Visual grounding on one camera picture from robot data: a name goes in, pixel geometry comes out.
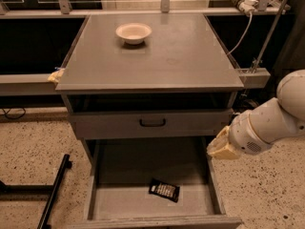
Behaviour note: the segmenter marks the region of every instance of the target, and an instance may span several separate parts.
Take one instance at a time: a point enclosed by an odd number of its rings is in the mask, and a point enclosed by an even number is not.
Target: black cable
[[[6,111],[5,109],[1,109],[3,111],[3,116],[6,118],[6,119],[19,119],[19,118],[22,118],[25,114],[26,114],[26,109],[25,108],[20,108],[21,110],[23,110],[23,113],[20,114],[19,116],[17,117],[11,117],[9,116],[9,113],[11,111],[11,109],[9,109],[8,111]]]

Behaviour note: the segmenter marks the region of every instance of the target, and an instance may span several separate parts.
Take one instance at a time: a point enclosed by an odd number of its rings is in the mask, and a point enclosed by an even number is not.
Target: cabinet
[[[152,27],[138,46],[124,23]],[[243,89],[202,14],[92,15],[56,90],[92,163],[85,222],[71,228],[236,228],[225,215],[205,135],[230,120]],[[177,203],[148,194],[180,186]]]

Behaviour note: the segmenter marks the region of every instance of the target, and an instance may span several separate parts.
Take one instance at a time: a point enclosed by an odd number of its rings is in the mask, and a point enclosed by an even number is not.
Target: white bowl
[[[152,33],[152,29],[145,24],[130,23],[119,26],[116,29],[116,34],[123,38],[126,43],[137,45],[144,41]]]

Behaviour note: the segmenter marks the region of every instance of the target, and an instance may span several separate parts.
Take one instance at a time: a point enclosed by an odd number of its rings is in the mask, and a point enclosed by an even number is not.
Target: speckled floor
[[[81,221],[90,164],[75,139],[64,108],[27,109],[18,121],[0,115],[0,179],[9,184],[52,184],[63,154],[65,174],[49,220],[62,229]],[[241,217],[238,229],[305,228],[305,137],[276,143],[261,156],[213,162],[228,216]],[[44,200],[0,199],[0,228],[36,228]]]

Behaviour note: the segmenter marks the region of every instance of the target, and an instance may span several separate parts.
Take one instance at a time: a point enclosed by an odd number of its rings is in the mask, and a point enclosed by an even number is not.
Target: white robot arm
[[[281,138],[305,135],[305,70],[285,76],[272,98],[252,111],[237,116],[209,144],[208,154],[234,159],[257,155]]]

